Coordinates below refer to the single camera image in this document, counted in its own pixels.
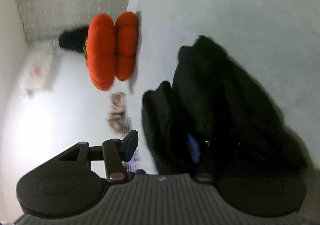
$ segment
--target black garment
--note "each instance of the black garment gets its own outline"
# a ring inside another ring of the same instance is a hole
[[[160,174],[195,174],[198,165],[187,150],[186,132],[199,143],[211,141],[217,154],[236,142],[291,170],[306,166],[262,88],[204,36],[180,48],[172,87],[162,82],[144,94],[142,123]]]
[[[83,46],[88,37],[89,26],[82,26],[80,28],[65,31],[59,37],[59,45],[66,50],[73,50],[83,53]]]

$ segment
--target stuffed animal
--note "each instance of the stuffed animal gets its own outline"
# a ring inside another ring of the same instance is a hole
[[[114,76],[125,81],[132,75],[138,45],[137,16],[126,11],[116,23],[107,14],[96,15],[88,30],[85,57],[93,85],[106,91],[112,87]]]

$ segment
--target white surface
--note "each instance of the white surface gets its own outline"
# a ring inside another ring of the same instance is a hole
[[[319,7],[320,0],[130,0],[128,9],[142,18],[138,74],[116,82],[112,92],[127,94],[128,115],[141,138],[143,93],[172,80],[180,46],[200,34],[213,37],[266,88],[320,168]],[[1,156],[11,219],[21,213],[15,186],[24,173],[76,142],[94,146],[112,137],[104,120],[109,103],[108,92],[92,86],[83,57],[73,53],[64,55],[53,91],[33,100],[13,95]],[[142,139],[139,153],[142,167],[155,172]],[[102,166],[94,170],[104,172]]]
[[[0,136],[2,121],[13,83],[25,59],[27,45],[14,0],[0,0]],[[3,148],[0,139],[0,154]],[[0,219],[7,219],[4,207],[2,179],[0,180]]]

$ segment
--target orange object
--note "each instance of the orange object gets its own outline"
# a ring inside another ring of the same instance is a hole
[[[132,12],[124,12],[116,20],[116,77],[120,81],[130,78],[135,65],[138,45],[139,19]]]
[[[106,91],[112,87],[114,76],[125,81],[133,73],[138,45],[139,19],[124,12],[116,24],[107,14],[96,15],[88,30],[86,42],[87,66],[93,85]]]
[[[107,14],[96,15],[88,30],[87,66],[94,86],[106,91],[111,88],[116,70],[115,26]]]

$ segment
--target black cloth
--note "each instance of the black cloth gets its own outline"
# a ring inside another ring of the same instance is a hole
[[[83,53],[83,46],[88,37],[89,26],[63,32],[59,37],[60,48]]]
[[[211,141],[217,154],[240,143],[290,170],[306,167],[297,141],[284,131],[256,80],[204,36],[192,47],[180,48],[172,87],[165,81],[144,94],[142,124],[163,175],[195,174],[198,165],[189,155],[186,133],[199,143]]]

